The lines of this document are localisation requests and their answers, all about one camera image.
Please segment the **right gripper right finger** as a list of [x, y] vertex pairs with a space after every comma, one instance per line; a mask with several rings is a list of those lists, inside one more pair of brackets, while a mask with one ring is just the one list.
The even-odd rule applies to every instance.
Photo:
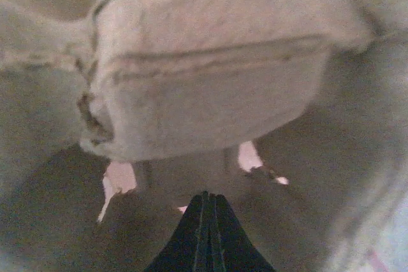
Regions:
[[249, 240], [227, 199], [211, 194], [209, 205], [214, 271], [274, 271]]

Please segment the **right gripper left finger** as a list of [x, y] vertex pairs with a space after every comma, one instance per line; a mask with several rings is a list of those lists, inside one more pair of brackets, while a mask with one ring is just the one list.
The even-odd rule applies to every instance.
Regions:
[[194, 196], [169, 242], [146, 271], [206, 271], [208, 253], [209, 193]]

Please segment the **cake print paper bag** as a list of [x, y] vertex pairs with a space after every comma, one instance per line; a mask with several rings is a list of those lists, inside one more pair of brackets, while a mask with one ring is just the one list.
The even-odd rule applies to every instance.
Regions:
[[407, 195], [407, 38], [332, 54], [299, 117], [236, 145], [120, 161], [75, 143], [1, 168], [1, 270], [142, 271], [205, 190], [275, 269], [359, 270]]

